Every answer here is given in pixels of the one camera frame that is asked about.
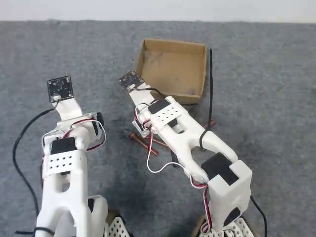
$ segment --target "gray carpet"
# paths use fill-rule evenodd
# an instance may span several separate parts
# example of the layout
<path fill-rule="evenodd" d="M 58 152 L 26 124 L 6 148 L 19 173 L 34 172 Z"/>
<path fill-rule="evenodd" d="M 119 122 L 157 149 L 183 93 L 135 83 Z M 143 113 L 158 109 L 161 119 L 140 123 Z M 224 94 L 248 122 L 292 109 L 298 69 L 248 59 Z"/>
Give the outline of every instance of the gray carpet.
<path fill-rule="evenodd" d="M 315 236 L 316 25 L 187 22 L 0 23 L 0 236 L 30 230 L 31 196 L 11 161 L 23 126 L 50 107 L 46 80 L 72 75 L 84 112 L 102 111 L 108 140 L 89 158 L 89 194 L 119 208 L 136 237 L 189 236 L 202 193 L 180 169 L 147 171 L 146 151 L 127 137 L 133 104 L 117 79 L 135 68 L 143 38 L 198 41 L 214 48 L 214 131 L 253 170 L 252 192 L 269 236 Z M 208 83 L 195 117 L 205 123 Z M 40 199 L 40 137 L 56 112 L 23 138 L 17 159 Z M 157 147 L 158 168 L 170 155 Z M 210 156 L 194 150 L 198 162 Z M 263 221 L 250 204 L 246 217 Z"/>

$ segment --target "white wire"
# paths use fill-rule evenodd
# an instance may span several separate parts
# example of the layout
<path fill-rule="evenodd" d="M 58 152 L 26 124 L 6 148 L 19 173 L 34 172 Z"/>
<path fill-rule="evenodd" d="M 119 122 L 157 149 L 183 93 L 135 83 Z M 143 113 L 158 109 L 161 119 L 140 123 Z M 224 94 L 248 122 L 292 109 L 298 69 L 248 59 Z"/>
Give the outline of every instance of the white wire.
<path fill-rule="evenodd" d="M 151 151 L 152 151 L 153 137 L 154 137 L 153 133 L 150 132 L 149 150 L 148 150 L 147 162 L 146 162 L 146 164 L 147 164 L 147 169 L 148 169 L 150 172 L 152 172 L 152 173 L 154 173 L 154 174 L 157 174 L 157 173 L 162 172 L 168 165 L 170 165 L 170 164 L 175 164 L 175 165 L 180 166 L 183 170 L 185 170 L 185 168 L 184 168 L 183 165 L 181 165 L 181 164 L 179 164 L 179 163 L 176 163 L 176 162 L 169 162 L 169 163 L 165 164 L 161 169 L 159 169 L 159 170 L 157 170 L 157 171 L 153 171 L 152 169 L 150 169 L 150 167 L 149 167 L 149 158 L 150 158 L 150 154 L 151 154 Z M 198 186 L 195 186 L 195 185 L 193 184 L 192 176 L 191 176 L 191 175 L 189 176 L 189 178 L 190 178 L 190 183 L 191 183 L 192 187 L 194 187 L 194 188 L 196 188 L 196 189 L 204 189 L 204 188 L 206 188 L 206 187 L 198 187 Z M 209 224 L 209 223 L 210 223 L 210 220 L 208 219 L 207 208 L 206 208 L 207 205 L 208 205 L 208 203 L 205 202 L 205 199 L 204 199 L 204 192 L 203 192 L 203 203 L 204 203 L 204 209 L 205 209 L 207 221 L 201 226 L 200 231 L 201 231 L 203 234 L 207 234 L 207 233 L 209 233 L 211 227 L 210 227 L 210 224 Z"/>
<path fill-rule="evenodd" d="M 137 120 L 137 121 L 139 121 L 139 122 L 140 122 L 140 120 L 138 119 L 137 109 L 138 109 L 138 106 L 140 106 L 140 105 L 145 105 L 145 104 L 141 103 L 141 104 L 136 105 L 136 107 L 135 107 L 135 116 L 136 116 L 136 120 Z M 139 110 L 139 113 L 141 113 L 141 112 L 142 112 L 142 110 L 143 110 L 143 109 L 145 109 L 145 108 L 147 108 L 147 107 L 148 107 L 148 105 L 147 105 L 147 106 L 145 105 L 145 107 L 144 107 L 144 108 L 142 108 L 141 110 L 140 110 L 140 109 L 138 109 L 138 110 Z"/>
<path fill-rule="evenodd" d="M 61 130 L 61 129 L 55 129 L 55 130 L 51 130 L 50 132 L 45 133 L 45 134 L 41 137 L 41 141 L 40 141 L 41 147 L 43 148 L 43 150 L 44 150 L 44 143 L 43 143 L 43 141 L 44 141 L 44 139 L 45 139 L 45 136 L 47 136 L 47 135 L 49 135 L 49 134 L 51 134 L 51 133 L 53 133 L 53 132 L 61 132 L 62 135 L 65 134 L 65 132 L 64 132 L 63 130 Z"/>
<path fill-rule="evenodd" d="M 106 135 L 106 133 L 105 133 L 105 129 L 104 129 L 103 125 L 102 125 L 101 122 L 98 121 L 98 120 L 89 119 L 89 120 L 85 120 L 85 121 L 78 122 L 78 123 L 76 123 L 76 124 L 73 124 L 72 127 L 71 127 L 69 130 L 73 130 L 76 125 L 79 125 L 79 124 L 82 124 L 82 123 L 85 123 L 85 122 L 97 122 L 98 124 L 100 124 L 101 129 L 103 130 L 103 134 L 104 134 L 104 140 L 103 140 L 102 144 L 100 145 L 100 147 L 103 146 L 103 144 L 104 144 L 105 141 L 107 140 L 107 135 Z"/>
<path fill-rule="evenodd" d="M 152 172 L 152 173 L 154 173 L 154 174 L 157 174 L 157 173 L 162 172 L 168 165 L 170 165 L 170 164 L 175 164 L 175 165 L 180 166 L 180 167 L 183 168 L 183 170 L 184 170 L 184 166 L 183 166 L 182 164 L 177 163 L 177 162 L 169 162 L 169 163 L 165 164 L 161 169 L 156 170 L 156 171 L 150 169 L 150 167 L 149 167 L 149 157 L 150 157 L 150 153 L 151 153 L 151 151 L 152 151 L 153 133 L 150 132 L 150 134 L 151 134 L 151 135 L 150 135 L 150 139 L 149 139 L 149 152 L 148 152 L 148 155 L 147 155 L 147 169 L 148 169 L 150 172 Z"/>

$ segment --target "black cable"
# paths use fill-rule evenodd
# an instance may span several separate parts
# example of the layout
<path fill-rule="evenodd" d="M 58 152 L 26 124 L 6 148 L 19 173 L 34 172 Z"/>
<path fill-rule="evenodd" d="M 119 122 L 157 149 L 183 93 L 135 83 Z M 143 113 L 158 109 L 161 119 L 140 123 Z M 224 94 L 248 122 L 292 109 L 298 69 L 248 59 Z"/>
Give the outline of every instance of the black cable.
<path fill-rule="evenodd" d="M 55 232 L 50 230 L 49 228 L 46 228 L 46 227 L 35 227 L 33 231 L 16 231 L 15 233 L 17 235 L 24 235 L 24 236 L 35 236 L 35 232 L 36 231 L 45 231 L 49 234 L 51 234 L 51 236 L 54 236 L 55 235 Z"/>
<path fill-rule="evenodd" d="M 31 126 L 31 124 L 33 122 L 35 122 L 37 119 L 39 119 L 40 117 L 48 114 L 49 112 L 55 110 L 55 108 L 57 107 L 58 105 L 58 102 L 57 104 L 55 105 L 54 108 L 51 108 L 49 110 L 45 110 L 43 112 L 41 112 L 40 114 L 38 114 L 37 116 L 35 116 L 33 119 L 31 119 L 31 121 L 28 122 L 28 124 L 23 128 L 23 130 L 21 131 L 21 133 L 19 134 L 18 138 L 16 139 L 15 143 L 14 143 L 14 146 L 13 146 L 13 150 L 12 150 L 12 161 L 13 161 L 13 164 L 14 164 L 14 168 L 16 169 L 16 171 L 18 172 L 18 174 L 21 176 L 21 178 L 23 179 L 24 183 L 26 184 L 26 186 L 28 187 L 31 195 L 32 195 L 32 198 L 33 198 L 33 202 L 34 202 L 34 207 L 35 207 L 35 213 L 36 213 L 36 216 L 39 215 L 39 204 L 38 204 L 38 200 L 37 200 L 37 197 L 36 197 L 36 194 L 34 192 L 34 189 L 32 188 L 30 182 L 26 179 L 26 177 L 24 176 L 23 172 L 21 171 L 17 161 L 16 161 L 16 149 L 23 137 L 23 135 L 25 134 L 25 132 L 27 131 L 27 129 Z"/>
<path fill-rule="evenodd" d="M 261 210 L 261 208 L 259 207 L 259 205 L 256 203 L 255 199 L 253 198 L 253 196 L 250 196 L 250 199 L 252 201 L 252 203 L 255 205 L 255 207 L 258 209 L 258 211 L 260 212 L 260 214 L 263 217 L 263 221 L 264 221 L 264 225 L 265 225 L 265 237 L 268 236 L 268 224 L 267 224 L 267 218 L 265 213 Z"/>
<path fill-rule="evenodd" d="M 210 95 L 209 95 L 209 111 L 208 111 L 208 122 L 205 131 L 199 137 L 199 146 L 203 148 L 202 139 L 207 131 L 211 130 L 211 121 L 212 121 L 212 110 L 213 110 L 213 51 L 209 49 L 209 86 L 210 86 Z"/>
<path fill-rule="evenodd" d="M 161 95 L 163 98 L 165 98 L 166 96 L 164 94 L 162 94 L 157 88 L 154 87 L 147 87 L 144 89 L 136 89 L 136 90 L 154 90 L 155 92 L 157 92 L 159 95 Z"/>

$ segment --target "brown cardboard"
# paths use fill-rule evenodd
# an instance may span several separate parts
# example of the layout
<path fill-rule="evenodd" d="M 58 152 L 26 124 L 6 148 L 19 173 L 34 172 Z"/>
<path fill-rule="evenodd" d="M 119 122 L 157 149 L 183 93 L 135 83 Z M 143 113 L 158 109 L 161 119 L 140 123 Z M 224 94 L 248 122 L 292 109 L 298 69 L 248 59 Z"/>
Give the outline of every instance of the brown cardboard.
<path fill-rule="evenodd" d="M 201 43 L 145 39 L 136 72 L 147 84 L 180 103 L 198 103 L 206 76 L 206 46 Z"/>

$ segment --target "screw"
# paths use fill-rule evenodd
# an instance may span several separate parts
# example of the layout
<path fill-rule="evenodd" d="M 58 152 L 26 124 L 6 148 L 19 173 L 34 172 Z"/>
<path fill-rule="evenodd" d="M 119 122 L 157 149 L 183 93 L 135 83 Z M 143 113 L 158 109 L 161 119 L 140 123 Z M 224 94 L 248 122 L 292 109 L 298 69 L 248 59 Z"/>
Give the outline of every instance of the screw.
<path fill-rule="evenodd" d="M 167 144 L 165 144 L 162 140 L 153 138 L 153 141 L 156 142 L 156 143 L 159 144 L 159 145 L 162 145 L 162 146 L 164 146 L 164 147 L 169 148 L 169 146 L 168 146 Z"/>
<path fill-rule="evenodd" d="M 145 141 L 140 138 L 139 136 L 137 136 L 137 134 L 135 132 L 132 132 L 130 135 L 129 135 L 129 138 L 132 139 L 132 140 L 135 140 L 136 142 L 138 142 L 139 144 L 141 144 L 143 147 L 145 147 L 146 149 L 148 149 L 148 145 L 145 143 Z M 159 152 L 156 151 L 155 149 L 152 148 L 152 153 L 155 155 L 155 156 L 158 156 L 159 155 Z"/>

